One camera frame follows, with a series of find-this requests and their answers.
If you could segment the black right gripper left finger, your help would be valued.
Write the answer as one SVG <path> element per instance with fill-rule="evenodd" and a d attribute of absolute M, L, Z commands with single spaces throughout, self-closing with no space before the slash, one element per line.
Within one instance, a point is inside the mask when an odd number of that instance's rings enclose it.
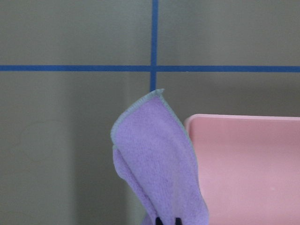
<path fill-rule="evenodd" d="M 162 223 L 160 217 L 157 217 L 157 218 L 155 219 L 155 225 L 163 225 L 163 223 Z"/>

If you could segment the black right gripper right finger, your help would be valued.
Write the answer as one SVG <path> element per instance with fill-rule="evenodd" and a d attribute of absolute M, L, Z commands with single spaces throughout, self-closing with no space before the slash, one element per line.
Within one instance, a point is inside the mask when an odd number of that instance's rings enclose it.
<path fill-rule="evenodd" d="M 182 225 L 182 220 L 180 217 L 175 218 L 175 225 Z"/>

